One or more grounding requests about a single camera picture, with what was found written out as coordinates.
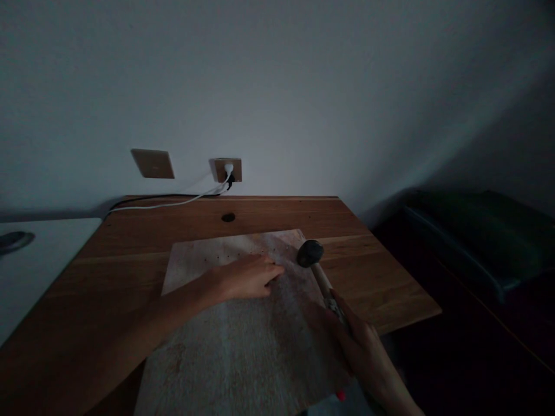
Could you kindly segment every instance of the desk surface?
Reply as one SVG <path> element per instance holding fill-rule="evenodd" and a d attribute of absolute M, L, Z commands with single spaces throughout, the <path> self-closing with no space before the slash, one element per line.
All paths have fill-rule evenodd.
<path fill-rule="evenodd" d="M 135 202 L 157 205 L 182 199 Z M 221 216 L 234 213 L 233 222 Z M 380 333 L 437 315 L 435 301 L 336 197 L 240 197 L 111 214 L 0 350 L 0 398 L 118 315 L 159 297 L 173 243 L 299 228 L 325 248 L 333 287 Z M 93 414 L 132 414 L 142 365 Z"/>

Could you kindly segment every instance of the white wall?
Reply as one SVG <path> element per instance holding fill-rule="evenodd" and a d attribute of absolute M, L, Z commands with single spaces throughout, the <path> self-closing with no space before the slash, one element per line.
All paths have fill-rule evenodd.
<path fill-rule="evenodd" d="M 339 195 L 369 225 L 420 186 L 509 190 L 555 215 L 553 169 L 533 157 L 554 153 L 542 91 L 555 34 L 540 3 L 19 0 L 0 12 L 4 219 L 203 191 L 208 159 L 227 156 L 243 158 L 231 194 Z M 169 151 L 177 179 L 142 178 L 133 147 Z"/>

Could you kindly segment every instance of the red object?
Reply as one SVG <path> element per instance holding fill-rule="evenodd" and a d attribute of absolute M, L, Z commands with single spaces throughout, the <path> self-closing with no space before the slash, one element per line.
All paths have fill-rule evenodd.
<path fill-rule="evenodd" d="M 345 395 L 345 391 L 343 390 L 339 390 L 335 395 L 337 396 L 340 402 L 344 402 L 345 399 L 347 398 L 347 396 Z"/>

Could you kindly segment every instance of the black cable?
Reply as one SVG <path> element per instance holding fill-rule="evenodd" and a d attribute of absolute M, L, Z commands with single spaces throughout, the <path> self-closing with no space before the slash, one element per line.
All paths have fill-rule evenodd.
<path fill-rule="evenodd" d="M 215 196 L 220 196 L 220 195 L 221 194 L 202 195 L 201 198 L 214 198 Z M 162 194 L 162 195 L 140 196 L 138 198 L 126 199 L 126 200 L 116 202 L 114 205 L 112 205 L 110 207 L 110 209 L 108 211 L 112 211 L 113 209 L 119 207 L 120 205 L 123 205 L 123 204 L 128 203 L 128 202 L 135 202 L 135 201 L 138 201 L 138 200 L 154 199 L 154 198 L 169 198 L 169 197 L 172 197 L 172 196 L 184 196 L 184 197 L 189 197 L 190 198 L 190 197 L 198 196 L 198 194 Z"/>
<path fill-rule="evenodd" d="M 231 184 L 233 182 L 235 182 L 235 177 L 233 176 L 233 173 L 232 173 L 230 175 L 230 178 L 227 180 L 227 190 L 226 190 L 226 192 L 230 190 Z M 221 195 L 221 193 L 219 193 L 219 194 L 210 194 L 210 195 L 202 195 L 201 198 L 214 198 L 215 196 L 220 196 L 220 195 Z M 114 205 L 112 205 L 110 207 L 108 212 L 110 212 L 113 209 L 119 207 L 120 205 L 123 205 L 123 204 L 128 203 L 128 202 L 136 202 L 138 200 L 155 199 L 155 198 L 170 198 L 170 197 L 174 197 L 174 196 L 183 196 L 183 197 L 186 197 L 186 198 L 190 198 L 190 197 L 193 198 L 195 196 L 198 196 L 198 194 L 162 194 L 162 195 L 140 196 L 138 198 L 126 199 L 126 200 L 116 202 Z"/>

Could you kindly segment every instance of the wall outlet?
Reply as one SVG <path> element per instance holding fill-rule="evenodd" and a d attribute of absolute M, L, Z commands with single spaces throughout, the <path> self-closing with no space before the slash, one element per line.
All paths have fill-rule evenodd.
<path fill-rule="evenodd" d="M 174 179 L 169 153 L 162 150 L 131 149 L 143 177 Z"/>
<path fill-rule="evenodd" d="M 227 173 L 225 172 L 224 168 L 226 164 L 233 165 L 233 177 L 235 178 L 235 182 L 243 181 L 243 173 L 241 171 L 241 159 L 218 158 L 212 160 L 214 161 L 216 176 L 219 183 L 225 182 L 225 178 L 227 178 Z"/>

